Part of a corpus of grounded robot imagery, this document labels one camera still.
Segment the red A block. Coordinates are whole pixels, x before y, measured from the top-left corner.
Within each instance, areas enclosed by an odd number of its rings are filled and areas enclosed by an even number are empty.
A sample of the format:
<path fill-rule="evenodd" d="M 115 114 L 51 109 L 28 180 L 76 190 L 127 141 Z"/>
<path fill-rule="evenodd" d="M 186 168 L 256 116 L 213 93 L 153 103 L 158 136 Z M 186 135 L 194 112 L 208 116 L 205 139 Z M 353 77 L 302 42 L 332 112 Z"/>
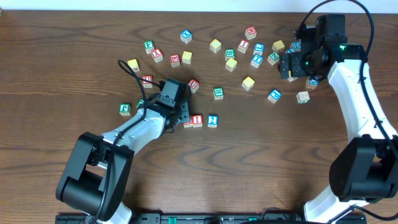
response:
<path fill-rule="evenodd" d="M 184 123 L 183 126 L 185 128 L 191 128 L 193 126 L 193 123 L 192 122 L 187 122 L 187 123 Z"/>

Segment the blue 2 block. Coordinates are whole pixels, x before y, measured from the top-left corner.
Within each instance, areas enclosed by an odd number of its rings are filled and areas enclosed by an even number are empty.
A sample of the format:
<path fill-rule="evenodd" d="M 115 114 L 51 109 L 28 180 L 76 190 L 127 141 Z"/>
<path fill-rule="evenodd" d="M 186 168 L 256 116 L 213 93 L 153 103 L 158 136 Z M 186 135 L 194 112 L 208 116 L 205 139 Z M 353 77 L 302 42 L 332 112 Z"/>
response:
<path fill-rule="evenodd" d="M 218 126 L 218 116 L 217 115 L 209 115 L 207 125 L 209 128 L 216 128 Z"/>

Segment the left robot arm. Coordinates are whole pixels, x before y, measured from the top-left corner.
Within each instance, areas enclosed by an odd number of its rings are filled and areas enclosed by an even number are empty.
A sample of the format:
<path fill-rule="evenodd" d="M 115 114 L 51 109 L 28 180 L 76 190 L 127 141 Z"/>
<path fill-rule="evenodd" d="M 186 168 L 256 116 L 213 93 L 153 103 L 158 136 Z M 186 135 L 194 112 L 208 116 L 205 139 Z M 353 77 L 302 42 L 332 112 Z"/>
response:
<path fill-rule="evenodd" d="M 101 135 L 83 133 L 58 183 L 57 200 L 87 214 L 86 223 L 129 223 L 132 211 L 122 199 L 133 157 L 166 130 L 190 120 L 191 95 L 187 84 L 169 78 L 120 127 Z"/>

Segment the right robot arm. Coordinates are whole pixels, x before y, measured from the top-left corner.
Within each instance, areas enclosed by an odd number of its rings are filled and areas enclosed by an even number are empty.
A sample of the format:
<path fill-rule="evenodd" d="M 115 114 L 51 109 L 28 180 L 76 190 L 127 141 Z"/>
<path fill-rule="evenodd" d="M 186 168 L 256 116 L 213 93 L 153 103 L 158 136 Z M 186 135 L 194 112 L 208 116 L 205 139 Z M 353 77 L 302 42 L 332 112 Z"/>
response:
<path fill-rule="evenodd" d="M 305 203 L 302 215 L 306 222 L 334 223 L 397 194 L 397 131 L 374 91 L 363 46 L 348 43 L 345 15 L 319 16 L 313 27 L 301 24 L 295 38 L 301 49 L 281 56 L 281 77 L 327 79 L 346 123 L 348 145 L 330 166 L 329 185 Z"/>

